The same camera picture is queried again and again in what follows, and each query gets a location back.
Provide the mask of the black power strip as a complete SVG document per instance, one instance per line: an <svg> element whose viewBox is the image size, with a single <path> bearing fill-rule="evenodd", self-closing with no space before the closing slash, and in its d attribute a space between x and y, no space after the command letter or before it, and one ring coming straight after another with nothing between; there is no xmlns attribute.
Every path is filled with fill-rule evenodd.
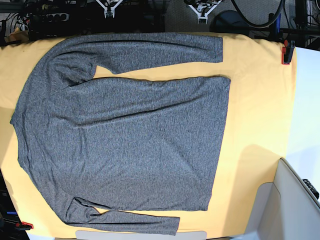
<svg viewBox="0 0 320 240"><path fill-rule="evenodd" d="M27 19L34 23L60 23L67 22L70 19L70 14L61 13L46 13L42 15L27 15Z"/></svg>

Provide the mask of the white plastic bin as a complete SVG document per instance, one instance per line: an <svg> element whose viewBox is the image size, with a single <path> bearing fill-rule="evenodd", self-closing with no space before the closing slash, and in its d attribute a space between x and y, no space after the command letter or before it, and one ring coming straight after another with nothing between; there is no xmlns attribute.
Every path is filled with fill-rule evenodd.
<svg viewBox="0 0 320 240"><path fill-rule="evenodd" d="M320 203L281 158L272 182L257 190L244 240L318 240Z"/></svg>

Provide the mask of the red black clamp right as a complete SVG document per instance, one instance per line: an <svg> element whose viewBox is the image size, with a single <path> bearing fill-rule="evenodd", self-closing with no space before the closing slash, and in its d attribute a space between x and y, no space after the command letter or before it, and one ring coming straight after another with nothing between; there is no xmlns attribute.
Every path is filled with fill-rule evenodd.
<svg viewBox="0 0 320 240"><path fill-rule="evenodd" d="M296 47L296 42L294 40L285 40L284 47L282 48L282 60L283 65L289 65L293 58L293 53Z"/></svg>

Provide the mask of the grey tray edge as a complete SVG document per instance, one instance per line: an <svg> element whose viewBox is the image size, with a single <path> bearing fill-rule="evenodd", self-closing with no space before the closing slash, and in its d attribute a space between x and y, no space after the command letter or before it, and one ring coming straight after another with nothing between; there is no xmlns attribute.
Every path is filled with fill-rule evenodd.
<svg viewBox="0 0 320 240"><path fill-rule="evenodd" d="M178 232L175 235L147 233L115 233L77 230L77 240L206 240L205 231Z"/></svg>

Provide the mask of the black remote control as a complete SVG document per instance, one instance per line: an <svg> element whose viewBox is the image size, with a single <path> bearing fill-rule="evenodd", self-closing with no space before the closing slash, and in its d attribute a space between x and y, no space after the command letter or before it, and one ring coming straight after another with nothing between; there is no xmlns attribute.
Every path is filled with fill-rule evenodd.
<svg viewBox="0 0 320 240"><path fill-rule="evenodd" d="M303 179L302 180L305 185L309 188L309 190L313 193L313 195L315 196L315 198L317 200L319 200L320 194L319 192L316 190L316 188L311 184L311 182L308 179Z"/></svg>

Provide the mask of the yellow table cloth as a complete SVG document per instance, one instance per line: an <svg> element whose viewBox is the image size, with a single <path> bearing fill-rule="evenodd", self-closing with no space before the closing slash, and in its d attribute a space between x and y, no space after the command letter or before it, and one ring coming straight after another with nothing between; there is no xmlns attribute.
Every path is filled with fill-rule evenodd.
<svg viewBox="0 0 320 240"><path fill-rule="evenodd" d="M228 113L207 211L152 211L179 217L179 232L205 231L210 238L242 234L260 185L274 179L286 155L296 94L297 58L281 63L282 44L224 34L223 61L193 62L116 72L98 65L90 78L123 77L167 81L198 76L230 78ZM10 124L24 84L59 39L9 45L0 50L0 169L18 216L46 237L74 238L18 163L18 141Z"/></svg>

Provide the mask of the red black clamp left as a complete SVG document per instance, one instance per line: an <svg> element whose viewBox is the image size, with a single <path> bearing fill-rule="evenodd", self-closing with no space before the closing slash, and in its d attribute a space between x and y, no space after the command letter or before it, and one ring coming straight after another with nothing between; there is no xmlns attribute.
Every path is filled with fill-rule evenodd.
<svg viewBox="0 0 320 240"><path fill-rule="evenodd" d="M33 224L27 222L17 222L14 227L17 231L29 231L34 228Z"/></svg>

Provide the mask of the black round chair base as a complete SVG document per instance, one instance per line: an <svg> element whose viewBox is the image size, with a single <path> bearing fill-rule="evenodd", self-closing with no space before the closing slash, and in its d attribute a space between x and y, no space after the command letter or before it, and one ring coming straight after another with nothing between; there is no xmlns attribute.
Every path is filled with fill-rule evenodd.
<svg viewBox="0 0 320 240"><path fill-rule="evenodd" d="M227 34L241 34L249 36L248 29L241 29L242 27L249 27L237 11L226 10L219 13L212 20L209 31L212 33L227 33Z"/></svg>

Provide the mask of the grey long-sleeve shirt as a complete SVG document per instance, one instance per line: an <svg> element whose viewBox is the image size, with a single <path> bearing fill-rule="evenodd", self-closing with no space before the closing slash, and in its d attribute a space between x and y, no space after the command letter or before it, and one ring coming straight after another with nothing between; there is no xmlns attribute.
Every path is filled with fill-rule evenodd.
<svg viewBox="0 0 320 240"><path fill-rule="evenodd" d="M223 61L223 39L179 33L86 35L35 65L11 117L18 163L67 225L175 235L178 217L206 211L231 81L167 81L121 73Z"/></svg>

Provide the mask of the red black clamp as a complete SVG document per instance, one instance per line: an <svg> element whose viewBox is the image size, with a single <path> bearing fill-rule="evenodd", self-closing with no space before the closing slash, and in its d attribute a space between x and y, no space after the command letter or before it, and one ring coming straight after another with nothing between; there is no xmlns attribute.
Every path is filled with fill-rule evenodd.
<svg viewBox="0 0 320 240"><path fill-rule="evenodd" d="M33 224L27 222L17 222L14 227L17 231L29 231L34 228Z"/></svg>
<svg viewBox="0 0 320 240"><path fill-rule="evenodd" d="M293 53L296 47L296 42L294 40L285 40L284 47L282 48L282 60L283 65L289 65L293 58Z"/></svg>

